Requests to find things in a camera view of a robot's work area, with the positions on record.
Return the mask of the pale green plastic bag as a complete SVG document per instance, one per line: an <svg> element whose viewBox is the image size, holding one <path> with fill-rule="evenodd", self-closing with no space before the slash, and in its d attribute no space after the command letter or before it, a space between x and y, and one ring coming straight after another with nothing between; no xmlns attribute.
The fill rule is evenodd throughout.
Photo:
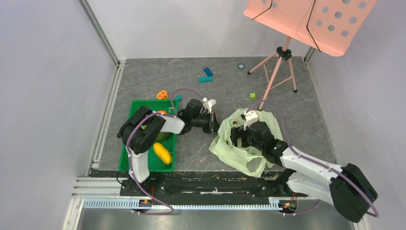
<svg viewBox="0 0 406 230"><path fill-rule="evenodd" d="M241 114L245 108L238 108L232 115L222 121L217 136L212 141L209 151L223 163L252 177L260 177L265 167L272 168L273 163L267 161L261 151L254 147L244 148L241 140L237 140L235 147L231 141L231 128L243 126L245 120Z"/></svg>

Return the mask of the dark green fake avocado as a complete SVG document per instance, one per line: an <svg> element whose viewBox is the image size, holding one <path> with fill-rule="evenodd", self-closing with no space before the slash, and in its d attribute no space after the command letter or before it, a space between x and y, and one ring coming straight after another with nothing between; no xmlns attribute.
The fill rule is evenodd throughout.
<svg viewBox="0 0 406 230"><path fill-rule="evenodd" d="M169 132L160 132L156 137L156 142L162 142L169 139L172 136L172 133Z"/></svg>

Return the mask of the yellow fake fruit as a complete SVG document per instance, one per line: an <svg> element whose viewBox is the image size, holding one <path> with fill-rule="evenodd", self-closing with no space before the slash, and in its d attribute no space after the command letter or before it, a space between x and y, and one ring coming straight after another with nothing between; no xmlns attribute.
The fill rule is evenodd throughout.
<svg viewBox="0 0 406 230"><path fill-rule="evenodd" d="M172 163L171 153L161 143L154 143L153 151L164 164L169 165Z"/></svg>

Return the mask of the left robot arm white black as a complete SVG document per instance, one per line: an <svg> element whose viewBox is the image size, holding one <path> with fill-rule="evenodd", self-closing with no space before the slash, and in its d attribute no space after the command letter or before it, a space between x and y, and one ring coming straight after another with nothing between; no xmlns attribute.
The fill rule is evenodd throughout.
<svg viewBox="0 0 406 230"><path fill-rule="evenodd" d="M154 111L141 106L119 129L117 137L122 140L129 160L129 175L134 179L132 189L138 195L150 190L148 151L161 133L184 135L193 127L204 133L217 133L220 127L213 106L215 99L191 99L186 108L176 115Z"/></svg>

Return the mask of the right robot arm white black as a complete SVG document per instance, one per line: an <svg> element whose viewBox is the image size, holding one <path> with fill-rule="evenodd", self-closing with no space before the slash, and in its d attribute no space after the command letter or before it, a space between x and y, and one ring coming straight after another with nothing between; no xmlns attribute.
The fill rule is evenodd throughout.
<svg viewBox="0 0 406 230"><path fill-rule="evenodd" d="M359 222L369 209L371 215L379 215L373 205L378 194L358 166L331 164L305 154L275 138L265 122L233 127L230 138L235 147L254 147L265 159L285 168L276 183L281 195L293 192L322 200L351 222Z"/></svg>

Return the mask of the green plastic tray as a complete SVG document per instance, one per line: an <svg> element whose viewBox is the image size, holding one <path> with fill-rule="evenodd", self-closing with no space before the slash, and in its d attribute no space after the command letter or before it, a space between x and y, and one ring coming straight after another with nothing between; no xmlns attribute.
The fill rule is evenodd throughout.
<svg viewBox="0 0 406 230"><path fill-rule="evenodd" d="M174 115L174 109L179 109L179 102L174 100L172 103L170 100L133 100L130 105L129 116L131 117L141 106L147 106L154 111L164 111L167 114ZM172 172L175 168L175 156L176 156L176 143L177 135L167 133L161 135L157 139L157 143L161 144L167 152L171 155L171 163L166 164L161 159L160 154L156 154L154 148L151 147L148 151L148 169L150 172L168 173ZM129 161L127 156L126 147L122 147L122 153L119 161L118 170L124 171L129 169Z"/></svg>

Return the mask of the teal rectangular block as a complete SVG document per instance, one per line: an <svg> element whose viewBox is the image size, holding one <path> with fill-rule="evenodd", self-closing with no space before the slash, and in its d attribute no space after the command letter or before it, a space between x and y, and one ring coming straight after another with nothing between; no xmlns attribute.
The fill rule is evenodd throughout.
<svg viewBox="0 0 406 230"><path fill-rule="evenodd" d="M200 78L199 78L199 82L200 82L200 83L202 83L202 82L211 82L211 81L213 81L213 77L212 77L212 76L209 76L209 77L200 77Z"/></svg>

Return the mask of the blue lego brick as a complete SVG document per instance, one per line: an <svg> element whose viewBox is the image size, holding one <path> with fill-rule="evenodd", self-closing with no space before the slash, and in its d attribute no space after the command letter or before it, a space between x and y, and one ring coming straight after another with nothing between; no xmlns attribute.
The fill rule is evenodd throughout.
<svg viewBox="0 0 406 230"><path fill-rule="evenodd" d="M204 71L204 73L206 74L207 77L213 76L212 71L208 67L204 68L203 71Z"/></svg>

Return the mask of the orange yellow round toy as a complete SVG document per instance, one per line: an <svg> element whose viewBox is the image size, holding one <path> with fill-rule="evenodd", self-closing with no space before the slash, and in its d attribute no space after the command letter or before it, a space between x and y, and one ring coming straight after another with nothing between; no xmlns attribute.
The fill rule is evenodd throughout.
<svg viewBox="0 0 406 230"><path fill-rule="evenodd" d="M168 97L169 97L169 94L166 90L162 90L156 95L156 98L158 100L166 100L166 99L168 99Z"/></svg>

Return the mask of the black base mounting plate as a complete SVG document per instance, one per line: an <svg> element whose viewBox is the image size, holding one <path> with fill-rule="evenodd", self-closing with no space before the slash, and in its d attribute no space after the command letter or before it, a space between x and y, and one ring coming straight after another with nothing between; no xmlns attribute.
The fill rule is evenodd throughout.
<svg viewBox="0 0 406 230"><path fill-rule="evenodd" d="M227 171L153 172L141 186L170 205L253 205L270 197L304 197L282 182L280 172L264 172L259 178Z"/></svg>

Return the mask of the pink music stand desk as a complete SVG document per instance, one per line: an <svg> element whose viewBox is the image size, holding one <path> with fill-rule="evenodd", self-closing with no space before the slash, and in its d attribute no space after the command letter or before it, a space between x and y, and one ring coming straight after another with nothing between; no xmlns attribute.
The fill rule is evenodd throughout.
<svg viewBox="0 0 406 230"><path fill-rule="evenodd" d="M340 57L375 5L374 0L249 0L244 15Z"/></svg>

